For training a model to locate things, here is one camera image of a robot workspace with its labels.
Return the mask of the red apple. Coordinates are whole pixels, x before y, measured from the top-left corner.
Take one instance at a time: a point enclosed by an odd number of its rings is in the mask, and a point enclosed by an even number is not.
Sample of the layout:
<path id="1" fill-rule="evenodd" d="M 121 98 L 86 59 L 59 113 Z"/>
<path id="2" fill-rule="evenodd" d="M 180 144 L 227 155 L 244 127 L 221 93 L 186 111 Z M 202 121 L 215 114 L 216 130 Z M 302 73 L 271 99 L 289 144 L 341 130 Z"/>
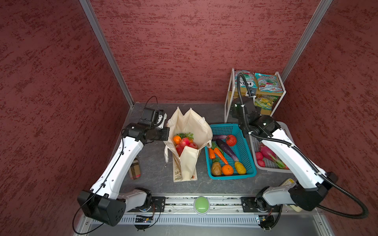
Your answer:
<path id="1" fill-rule="evenodd" d="M 194 149 L 198 149 L 198 145 L 194 142 L 189 143 L 189 147 L 194 148 Z"/>
<path id="2" fill-rule="evenodd" d="M 188 146 L 190 143 L 191 143 L 191 142 L 190 142 L 189 138 L 183 138 L 183 139 L 180 141 L 180 146 L 184 148 L 184 147 Z"/>

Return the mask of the cream canvas grocery bag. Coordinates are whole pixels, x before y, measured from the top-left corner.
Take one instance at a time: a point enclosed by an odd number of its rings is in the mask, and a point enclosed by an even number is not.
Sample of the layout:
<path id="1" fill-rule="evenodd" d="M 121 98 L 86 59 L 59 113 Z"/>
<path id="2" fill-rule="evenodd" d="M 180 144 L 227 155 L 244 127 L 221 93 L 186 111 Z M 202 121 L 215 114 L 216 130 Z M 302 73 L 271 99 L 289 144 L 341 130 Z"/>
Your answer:
<path id="1" fill-rule="evenodd" d="M 211 147 L 212 130 L 206 119 L 189 109 L 185 114 L 179 108 L 168 119 L 166 127 L 170 128 L 169 138 L 164 142 L 164 159 L 169 161 L 169 153 L 173 157 L 173 181 L 188 182 L 197 180 L 196 164 L 201 151 Z M 194 143 L 198 149 L 189 146 L 181 147 L 173 143 L 173 137 L 179 133 L 193 133 Z"/>

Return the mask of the orange fruit white basket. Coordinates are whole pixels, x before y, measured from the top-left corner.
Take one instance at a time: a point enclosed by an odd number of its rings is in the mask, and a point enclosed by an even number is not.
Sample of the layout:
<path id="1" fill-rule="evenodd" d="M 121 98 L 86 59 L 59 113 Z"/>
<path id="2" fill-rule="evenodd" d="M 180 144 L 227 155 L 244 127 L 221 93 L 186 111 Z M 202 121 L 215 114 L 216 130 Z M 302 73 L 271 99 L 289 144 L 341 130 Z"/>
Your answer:
<path id="1" fill-rule="evenodd" d="M 194 134 L 193 133 L 179 133 L 179 134 L 176 134 L 172 140 L 174 144 L 178 145 L 180 144 L 183 138 L 187 138 L 189 142 L 192 143 L 194 141 Z"/>

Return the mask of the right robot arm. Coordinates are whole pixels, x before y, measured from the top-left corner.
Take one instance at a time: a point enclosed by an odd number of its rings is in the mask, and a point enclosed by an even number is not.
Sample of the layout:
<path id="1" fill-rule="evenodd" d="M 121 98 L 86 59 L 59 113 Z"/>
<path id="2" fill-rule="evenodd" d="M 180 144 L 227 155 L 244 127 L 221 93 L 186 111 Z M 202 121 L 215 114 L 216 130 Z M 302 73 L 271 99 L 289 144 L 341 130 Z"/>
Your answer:
<path id="1" fill-rule="evenodd" d="M 255 198 L 255 206 L 262 212 L 269 211 L 275 205 L 296 205 L 303 210 L 314 208 L 350 218 L 364 219 L 369 215 L 366 205 L 354 195 L 336 184 L 337 176 L 326 172 L 310 160 L 286 135 L 280 125 L 271 117 L 261 115 L 253 100 L 244 101 L 240 81 L 246 81 L 242 73 L 232 73 L 231 84 L 236 86 L 239 100 L 232 106 L 232 117 L 236 118 L 245 137 L 254 137 L 262 142 L 295 175 L 297 182 L 280 187 L 265 187 Z M 347 214 L 321 205 L 330 189 L 343 193 L 362 209 L 361 213 Z"/>

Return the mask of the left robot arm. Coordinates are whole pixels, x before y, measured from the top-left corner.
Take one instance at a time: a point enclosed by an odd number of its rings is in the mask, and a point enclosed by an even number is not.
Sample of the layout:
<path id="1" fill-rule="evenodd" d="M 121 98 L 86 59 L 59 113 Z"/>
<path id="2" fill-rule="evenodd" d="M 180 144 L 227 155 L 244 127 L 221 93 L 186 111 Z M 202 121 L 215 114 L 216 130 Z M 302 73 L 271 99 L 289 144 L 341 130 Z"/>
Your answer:
<path id="1" fill-rule="evenodd" d="M 166 118 L 164 110 L 145 106 L 138 123 L 130 123 L 122 129 L 120 144 L 105 171 L 90 190 L 82 190 L 77 198 L 79 210 L 86 217 L 116 226 L 125 212 L 150 204 L 151 193 L 143 188 L 133 190 L 123 199 L 119 194 L 125 176 L 143 147 L 154 141 L 168 140 Z"/>

